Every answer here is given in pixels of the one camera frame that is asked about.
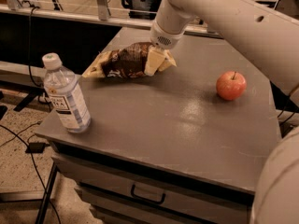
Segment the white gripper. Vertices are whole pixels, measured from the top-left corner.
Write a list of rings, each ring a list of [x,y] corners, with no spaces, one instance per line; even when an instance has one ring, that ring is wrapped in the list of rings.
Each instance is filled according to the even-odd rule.
[[[167,0],[162,0],[150,28],[150,40],[156,47],[149,48],[144,70],[147,76],[153,76],[157,70],[163,72],[170,66],[177,65],[171,52],[167,50],[164,53],[163,49],[174,48],[193,19],[193,14],[188,14]]]

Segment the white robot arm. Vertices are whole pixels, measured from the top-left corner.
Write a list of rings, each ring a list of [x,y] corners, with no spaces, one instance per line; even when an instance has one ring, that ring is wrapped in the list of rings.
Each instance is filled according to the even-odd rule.
[[[299,21],[251,0],[162,0],[151,42],[171,49],[199,17],[299,105]],[[299,128],[273,149],[249,224],[299,224]]]

